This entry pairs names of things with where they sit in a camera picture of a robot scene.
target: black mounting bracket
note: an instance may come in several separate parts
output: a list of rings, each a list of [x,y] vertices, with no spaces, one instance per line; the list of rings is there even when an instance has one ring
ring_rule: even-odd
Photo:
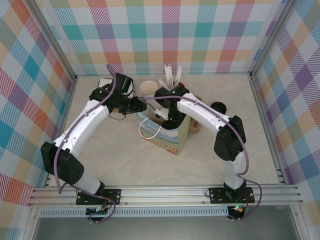
[[[105,205],[105,204],[110,205],[111,204],[110,201],[105,202],[104,199],[89,196],[83,193],[82,191],[78,191],[76,195],[77,195],[76,201],[75,201],[76,205]],[[115,188],[104,189],[103,194],[100,194],[100,196],[109,198],[114,201],[115,205],[119,205],[121,200],[121,189],[115,189]]]
[[[96,211],[95,208],[87,208],[85,211],[85,215],[91,215],[91,220],[94,222],[101,221],[106,215],[108,215],[109,210],[112,212],[112,209],[106,208],[104,210]]]
[[[252,204],[255,202],[252,187],[245,187],[237,198],[228,197],[225,187],[211,187],[207,190],[207,196],[210,198],[211,204]]]

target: plaid wall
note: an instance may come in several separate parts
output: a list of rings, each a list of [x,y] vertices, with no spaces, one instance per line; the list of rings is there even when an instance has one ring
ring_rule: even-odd
[[[74,71],[247,72],[281,0],[37,0]]]
[[[320,238],[320,1],[300,0],[256,83],[291,184]]]
[[[19,237],[72,81],[22,0],[0,0],[0,240]]]
[[[282,11],[284,10],[285,5],[286,5],[287,2],[288,2],[288,0],[281,0],[281,3],[280,3],[278,9],[276,10],[276,12],[274,14],[274,16],[272,18],[272,21],[271,21],[267,31],[264,34],[264,37],[263,37],[263,39],[262,39],[262,41],[261,41],[261,43],[259,45],[259,48],[258,48],[258,50],[256,51],[256,53],[254,55],[253,61],[252,61],[251,65],[250,65],[250,68],[248,70],[249,72],[252,72],[252,70],[253,70],[256,62],[257,62],[257,59],[260,56],[260,53],[261,53],[262,49],[264,49],[264,47],[265,47],[265,45],[266,45],[266,43],[267,43],[267,41],[268,41],[268,39],[270,37],[270,34],[274,30],[274,28],[276,26],[276,23],[277,23],[277,20],[279,19]]]

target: white pen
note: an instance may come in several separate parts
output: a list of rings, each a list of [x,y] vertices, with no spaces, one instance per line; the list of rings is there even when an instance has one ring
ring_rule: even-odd
[[[178,70],[176,71],[174,87],[178,86],[181,78],[181,73],[182,73],[182,66],[179,65]]]
[[[162,81],[160,78],[159,78],[159,84],[160,84],[162,87],[164,87],[165,89],[169,90],[168,85],[165,84],[165,82]]]
[[[164,73],[165,73],[165,77],[166,77],[166,81],[168,83],[168,88],[170,90],[170,76],[169,76],[169,73],[168,73],[168,69],[167,69],[167,65],[164,65]]]
[[[171,64],[169,64],[167,68],[168,68],[168,73],[170,77],[169,88],[170,90],[172,90],[174,88],[174,77],[172,76]]]

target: cable tie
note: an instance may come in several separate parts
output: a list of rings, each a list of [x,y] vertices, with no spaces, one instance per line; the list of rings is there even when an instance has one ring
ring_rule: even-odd
[[[197,106],[199,99],[198,99],[198,98],[196,98],[196,97],[194,97],[194,98],[195,98],[195,99],[194,99],[194,100],[195,100],[194,105],[195,105],[195,106]]]

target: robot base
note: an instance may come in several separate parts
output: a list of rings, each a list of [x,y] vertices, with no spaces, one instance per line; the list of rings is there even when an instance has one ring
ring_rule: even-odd
[[[238,208],[237,206],[228,206],[229,216],[228,219],[242,219],[245,216],[246,207]]]
[[[120,199],[121,199],[121,189],[116,189],[116,188],[110,188],[106,189],[105,185],[100,182],[101,185],[98,189],[98,191],[95,193],[98,196],[109,198],[114,201],[115,205],[120,204]],[[110,205],[110,201],[106,201],[101,198],[89,196],[82,191],[77,191],[76,193],[76,205]]]
[[[211,187],[208,189],[208,197],[211,204],[252,204],[255,202],[254,192],[246,182],[236,190],[226,184],[224,187]]]

